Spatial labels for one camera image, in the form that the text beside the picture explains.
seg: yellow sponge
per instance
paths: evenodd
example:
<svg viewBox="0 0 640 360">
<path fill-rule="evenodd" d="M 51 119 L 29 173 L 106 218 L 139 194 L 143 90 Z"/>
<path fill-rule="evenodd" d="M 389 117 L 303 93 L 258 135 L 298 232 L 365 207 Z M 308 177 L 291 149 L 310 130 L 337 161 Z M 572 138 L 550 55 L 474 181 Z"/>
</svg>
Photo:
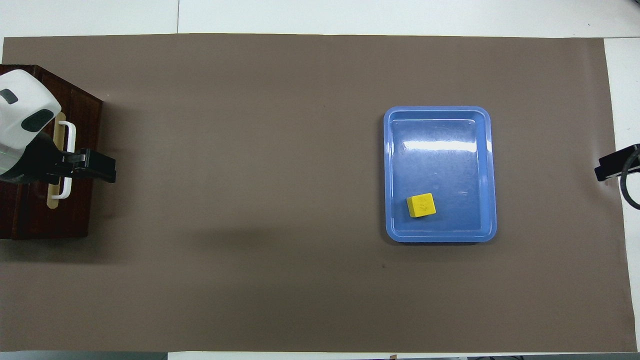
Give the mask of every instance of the yellow sponge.
<svg viewBox="0 0 640 360">
<path fill-rule="evenodd" d="M 433 203 L 433 195 L 431 193 L 423 193 L 406 198 L 406 204 L 409 205 L 409 215 L 412 218 L 424 217 L 436 213 L 436 205 Z"/>
</svg>

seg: yellow block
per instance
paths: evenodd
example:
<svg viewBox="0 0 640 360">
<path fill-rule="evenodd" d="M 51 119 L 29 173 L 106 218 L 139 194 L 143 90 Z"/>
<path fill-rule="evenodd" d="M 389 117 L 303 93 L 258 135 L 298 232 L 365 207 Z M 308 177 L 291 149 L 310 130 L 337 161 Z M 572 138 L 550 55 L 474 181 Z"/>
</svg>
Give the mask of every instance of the yellow block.
<svg viewBox="0 0 640 360">
<path fill-rule="evenodd" d="M 433 195 L 431 193 L 423 193 L 406 198 L 406 204 L 409 205 L 409 215 L 412 218 L 424 217 L 436 213 L 436 205 L 433 203 Z"/>
</svg>

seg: white table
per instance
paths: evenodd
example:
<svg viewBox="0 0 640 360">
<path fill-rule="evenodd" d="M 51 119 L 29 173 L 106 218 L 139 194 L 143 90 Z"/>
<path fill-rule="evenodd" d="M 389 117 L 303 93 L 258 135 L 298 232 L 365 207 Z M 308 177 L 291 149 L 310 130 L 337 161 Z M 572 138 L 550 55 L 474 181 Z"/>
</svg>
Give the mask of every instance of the white table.
<svg viewBox="0 0 640 360">
<path fill-rule="evenodd" d="M 640 5 L 633 0 L 0 2 L 0 44 L 4 37 L 170 33 L 605 38 L 616 148 L 640 142 Z M 628 182 L 632 195 L 639 198 L 640 177 L 630 176 Z M 623 214 L 636 334 L 640 334 L 640 211 L 623 201 Z M 172 353 L 170 359 L 363 359 L 389 355 L 188 352 Z M 427 356 L 446 355 L 399 355 Z"/>
</svg>

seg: brown mat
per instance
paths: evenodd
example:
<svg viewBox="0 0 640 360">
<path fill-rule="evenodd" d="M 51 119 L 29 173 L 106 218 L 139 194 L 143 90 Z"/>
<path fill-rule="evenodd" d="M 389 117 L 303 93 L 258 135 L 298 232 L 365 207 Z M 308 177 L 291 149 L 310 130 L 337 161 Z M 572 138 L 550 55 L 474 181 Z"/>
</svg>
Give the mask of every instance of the brown mat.
<svg viewBox="0 0 640 360">
<path fill-rule="evenodd" d="M 601 39 L 7 38 L 103 99 L 90 237 L 2 241 L 2 350 L 635 351 Z M 479 105 L 498 233 L 383 226 L 382 116 Z"/>
</svg>

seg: black cable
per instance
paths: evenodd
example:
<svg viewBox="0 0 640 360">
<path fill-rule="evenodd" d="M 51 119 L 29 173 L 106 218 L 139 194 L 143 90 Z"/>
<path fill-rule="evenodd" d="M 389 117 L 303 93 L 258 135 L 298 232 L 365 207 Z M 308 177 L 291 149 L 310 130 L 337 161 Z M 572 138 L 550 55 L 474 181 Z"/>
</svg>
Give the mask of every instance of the black cable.
<svg viewBox="0 0 640 360">
<path fill-rule="evenodd" d="M 622 173 L 620 173 L 620 191 L 622 192 L 622 197 L 625 198 L 629 205 L 640 210 L 640 204 L 631 199 L 629 190 L 627 190 L 627 175 L 629 174 L 629 168 L 631 168 L 631 164 L 638 156 L 640 156 L 640 147 L 637 148 L 636 151 L 634 151 L 625 161 L 625 165 L 622 167 Z"/>
</svg>

